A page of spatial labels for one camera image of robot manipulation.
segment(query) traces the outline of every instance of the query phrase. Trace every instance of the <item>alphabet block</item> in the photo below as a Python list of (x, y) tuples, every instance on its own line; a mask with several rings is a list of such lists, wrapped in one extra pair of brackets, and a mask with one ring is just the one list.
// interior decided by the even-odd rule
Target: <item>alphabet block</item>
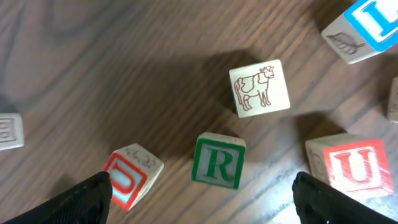
[(112, 153), (104, 170), (112, 183), (112, 201), (130, 210), (148, 193), (164, 164), (138, 144)]
[(193, 159), (192, 180), (238, 189), (245, 150), (243, 139), (201, 134)]
[(24, 128), (19, 114), (0, 114), (0, 150), (22, 147)]
[(322, 37), (348, 63), (380, 54), (398, 43), (398, 2), (359, 0)]
[(383, 143), (355, 134), (337, 134), (305, 143), (311, 173), (353, 198), (394, 192)]
[(398, 123), (398, 77), (392, 80), (387, 118), (389, 121)]
[(280, 60), (235, 68), (229, 77), (240, 118), (290, 108)]

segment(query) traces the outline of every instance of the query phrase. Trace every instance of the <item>wooden table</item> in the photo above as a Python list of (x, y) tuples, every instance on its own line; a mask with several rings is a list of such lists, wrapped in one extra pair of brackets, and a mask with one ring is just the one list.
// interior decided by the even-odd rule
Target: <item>wooden table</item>
[[(112, 151), (135, 142), (165, 169), (130, 212), (112, 204), (108, 223), (295, 223), (291, 185), (308, 170), (304, 141), (343, 130), (382, 138), (398, 184), (398, 125), (386, 119), (397, 51), (347, 65), (320, 36), (348, 6), (0, 1), (0, 109), (22, 114), (26, 140), (0, 152), (0, 222), (97, 173)], [(291, 108), (238, 119), (228, 70), (276, 58)], [(246, 141), (239, 190), (191, 181), (205, 131)], [(397, 202), (366, 201), (395, 220)]]

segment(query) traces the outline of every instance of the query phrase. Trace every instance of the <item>dark wood surface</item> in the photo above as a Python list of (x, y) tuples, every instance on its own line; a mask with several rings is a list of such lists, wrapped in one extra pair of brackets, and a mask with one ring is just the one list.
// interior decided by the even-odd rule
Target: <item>dark wood surface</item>
[[(108, 223), (295, 223), (291, 185), (306, 139), (384, 140), (398, 183), (398, 125), (386, 119), (396, 50), (347, 65), (319, 30), (349, 3), (327, 0), (2, 0), (0, 109), (26, 144), (0, 151), (0, 222), (100, 171), (139, 143), (165, 162), (130, 212)], [(228, 70), (279, 58), (289, 110), (238, 119)], [(190, 180), (205, 131), (240, 136), (239, 190)], [(398, 220), (396, 196), (365, 203)]]

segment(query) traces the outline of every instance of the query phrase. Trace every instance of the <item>block with green letter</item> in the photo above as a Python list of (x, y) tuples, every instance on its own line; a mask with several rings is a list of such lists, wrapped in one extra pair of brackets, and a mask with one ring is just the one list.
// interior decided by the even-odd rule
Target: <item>block with green letter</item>
[(193, 158), (192, 180), (238, 189), (245, 151), (243, 139), (201, 134)]

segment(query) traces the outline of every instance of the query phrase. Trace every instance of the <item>cube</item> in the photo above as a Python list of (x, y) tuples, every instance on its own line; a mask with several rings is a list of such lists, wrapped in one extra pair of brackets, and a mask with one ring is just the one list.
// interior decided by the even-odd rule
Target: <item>cube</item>
[(387, 109), (387, 119), (398, 123), (398, 77), (392, 80)]
[(398, 1), (359, 0), (333, 21), (322, 37), (349, 64), (398, 43)]
[(353, 198), (394, 193), (388, 162), (380, 139), (337, 134), (305, 143), (311, 173)]
[(198, 137), (192, 180), (238, 189), (246, 144), (243, 139), (214, 133)]
[(112, 153), (104, 170), (112, 183), (112, 201), (130, 210), (148, 193), (164, 164), (138, 144)]
[(240, 118), (290, 108), (280, 60), (235, 68), (229, 77)]
[(0, 114), (0, 150), (22, 147), (24, 128), (19, 114)]

